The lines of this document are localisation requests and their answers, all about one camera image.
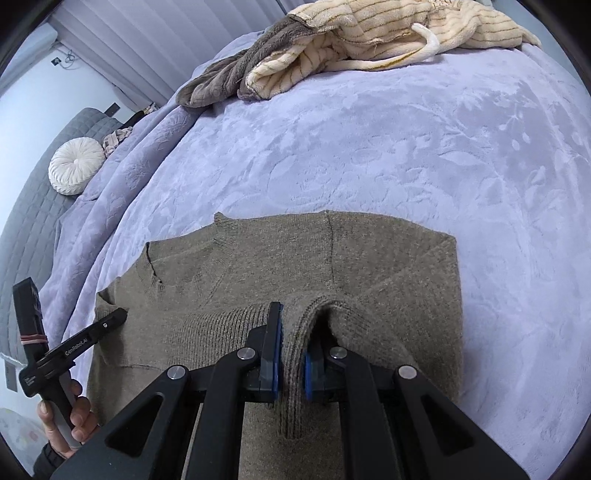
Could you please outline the olive knit sweater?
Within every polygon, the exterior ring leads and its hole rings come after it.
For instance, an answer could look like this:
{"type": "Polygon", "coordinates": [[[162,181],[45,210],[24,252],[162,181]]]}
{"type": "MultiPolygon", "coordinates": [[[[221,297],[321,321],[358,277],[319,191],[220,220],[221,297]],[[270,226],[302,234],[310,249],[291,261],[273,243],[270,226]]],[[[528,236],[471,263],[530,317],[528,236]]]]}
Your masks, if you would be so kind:
{"type": "Polygon", "coordinates": [[[411,364],[457,399],[463,314],[457,243],[406,220],[325,211],[238,220],[144,246],[98,293],[95,315],[124,325],[95,348],[87,394],[107,422],[167,367],[197,369],[245,344],[283,307],[283,393],[245,409],[243,479],[339,479],[339,411],[304,398],[315,324],[389,369],[411,364]]]}

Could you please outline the grey quilted headboard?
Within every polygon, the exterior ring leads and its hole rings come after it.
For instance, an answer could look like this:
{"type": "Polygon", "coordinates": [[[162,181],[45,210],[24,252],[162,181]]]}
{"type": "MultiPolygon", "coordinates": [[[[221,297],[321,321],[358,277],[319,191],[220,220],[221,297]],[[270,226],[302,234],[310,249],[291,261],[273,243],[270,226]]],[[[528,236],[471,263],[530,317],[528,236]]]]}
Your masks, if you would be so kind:
{"type": "Polygon", "coordinates": [[[101,141],[121,123],[95,108],[84,108],[58,133],[27,178],[1,233],[1,356],[23,364],[13,307],[13,285],[32,278],[37,287],[48,280],[53,264],[58,219],[74,203],[57,193],[48,179],[56,150],[69,140],[89,137],[101,141]]]}

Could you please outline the round cream pleated cushion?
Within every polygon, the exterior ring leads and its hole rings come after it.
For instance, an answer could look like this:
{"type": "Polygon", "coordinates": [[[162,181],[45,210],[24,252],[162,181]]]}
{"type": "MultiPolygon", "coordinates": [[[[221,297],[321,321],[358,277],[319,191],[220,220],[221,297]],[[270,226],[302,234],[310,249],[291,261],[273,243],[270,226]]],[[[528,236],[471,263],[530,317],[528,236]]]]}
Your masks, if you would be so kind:
{"type": "Polygon", "coordinates": [[[74,138],[61,145],[48,166],[53,189],[64,196],[83,192],[105,161],[102,145],[89,137],[74,138]]]}

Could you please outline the small patterned cloth by cushion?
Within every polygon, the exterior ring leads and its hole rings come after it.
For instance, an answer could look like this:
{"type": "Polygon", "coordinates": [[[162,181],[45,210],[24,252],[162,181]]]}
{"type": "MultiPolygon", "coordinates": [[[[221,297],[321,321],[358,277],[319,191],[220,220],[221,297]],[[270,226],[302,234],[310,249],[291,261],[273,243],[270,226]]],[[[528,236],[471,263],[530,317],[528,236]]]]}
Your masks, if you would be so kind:
{"type": "Polygon", "coordinates": [[[155,104],[149,105],[148,107],[136,112],[121,127],[106,135],[102,140],[104,156],[108,158],[118,148],[118,146],[131,135],[134,126],[145,116],[156,111],[157,109],[158,107],[155,104]]]}

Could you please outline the lavender plush blanket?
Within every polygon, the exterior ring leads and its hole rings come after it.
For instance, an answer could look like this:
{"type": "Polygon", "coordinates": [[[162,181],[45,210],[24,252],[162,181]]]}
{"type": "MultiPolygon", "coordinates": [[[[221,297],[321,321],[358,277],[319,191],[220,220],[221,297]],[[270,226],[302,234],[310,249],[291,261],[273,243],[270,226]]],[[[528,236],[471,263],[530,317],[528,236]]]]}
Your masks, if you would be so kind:
{"type": "Polygon", "coordinates": [[[60,219],[46,329],[90,322],[150,240],[221,212],[363,211],[459,243],[461,404],[534,479],[590,412],[590,97],[538,48],[322,74],[273,100],[140,121],[60,219]]]}

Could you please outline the grey pleated curtain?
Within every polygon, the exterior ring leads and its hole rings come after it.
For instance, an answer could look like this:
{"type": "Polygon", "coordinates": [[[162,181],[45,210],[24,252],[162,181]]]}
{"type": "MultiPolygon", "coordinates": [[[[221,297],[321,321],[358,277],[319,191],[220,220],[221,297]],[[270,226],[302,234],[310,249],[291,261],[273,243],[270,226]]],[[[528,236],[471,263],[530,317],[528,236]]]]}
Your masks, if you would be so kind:
{"type": "Polygon", "coordinates": [[[1,111],[66,119],[163,105],[198,65],[294,1],[4,1],[1,111]]]}

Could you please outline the cream and brown striped garment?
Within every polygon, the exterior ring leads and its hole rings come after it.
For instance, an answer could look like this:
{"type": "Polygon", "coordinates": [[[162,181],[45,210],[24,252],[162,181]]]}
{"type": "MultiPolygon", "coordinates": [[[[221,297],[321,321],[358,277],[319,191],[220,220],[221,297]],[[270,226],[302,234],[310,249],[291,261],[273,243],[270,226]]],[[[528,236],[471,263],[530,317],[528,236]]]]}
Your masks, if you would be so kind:
{"type": "Polygon", "coordinates": [[[256,42],[209,65],[176,94],[202,108],[235,96],[269,100],[322,72],[378,72],[456,48],[539,46],[537,36],[477,1],[317,1],[298,6],[256,42]]]}

